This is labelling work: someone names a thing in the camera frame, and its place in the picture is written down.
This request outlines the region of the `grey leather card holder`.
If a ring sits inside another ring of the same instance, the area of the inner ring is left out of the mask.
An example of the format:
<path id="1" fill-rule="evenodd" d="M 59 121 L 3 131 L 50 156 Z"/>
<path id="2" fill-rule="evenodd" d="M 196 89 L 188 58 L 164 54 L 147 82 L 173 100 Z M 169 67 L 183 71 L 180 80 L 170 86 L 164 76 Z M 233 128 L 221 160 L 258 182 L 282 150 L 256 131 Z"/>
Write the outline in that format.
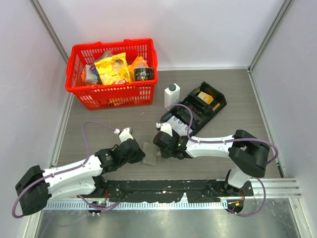
<path id="1" fill-rule="evenodd" d="M 157 164 L 158 147 L 152 143 L 144 142 L 143 152 L 145 153 L 145 157 L 143 158 L 143 163 L 147 165 L 155 166 Z"/>

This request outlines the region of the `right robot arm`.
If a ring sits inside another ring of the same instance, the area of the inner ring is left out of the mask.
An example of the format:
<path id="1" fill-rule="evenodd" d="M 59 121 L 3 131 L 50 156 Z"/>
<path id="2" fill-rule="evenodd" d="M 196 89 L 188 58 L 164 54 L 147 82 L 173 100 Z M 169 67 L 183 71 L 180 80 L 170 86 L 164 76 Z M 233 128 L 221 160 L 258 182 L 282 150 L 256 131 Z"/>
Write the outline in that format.
<path id="1" fill-rule="evenodd" d="M 222 191 L 234 196 L 251 178 L 265 175 L 270 148 L 244 130 L 222 138 L 199 138 L 170 135 L 159 131 L 153 139 L 162 158 L 192 159 L 198 157 L 229 158 L 235 164 L 226 175 Z"/>

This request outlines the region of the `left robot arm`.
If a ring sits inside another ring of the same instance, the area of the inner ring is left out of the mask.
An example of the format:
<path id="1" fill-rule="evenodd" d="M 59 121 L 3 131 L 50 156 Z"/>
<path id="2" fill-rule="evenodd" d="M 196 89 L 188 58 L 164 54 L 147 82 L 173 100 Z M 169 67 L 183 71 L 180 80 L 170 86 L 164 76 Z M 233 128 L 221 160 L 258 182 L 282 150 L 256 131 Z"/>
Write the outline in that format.
<path id="1" fill-rule="evenodd" d="M 138 142 L 128 139 L 66 166 L 45 170 L 33 166 L 15 186 L 18 195 L 15 205 L 20 205 L 23 216 L 29 216 L 57 200 L 78 195 L 101 197 L 106 191 L 103 174 L 114 172 L 127 163 L 137 163 L 144 157 Z"/>

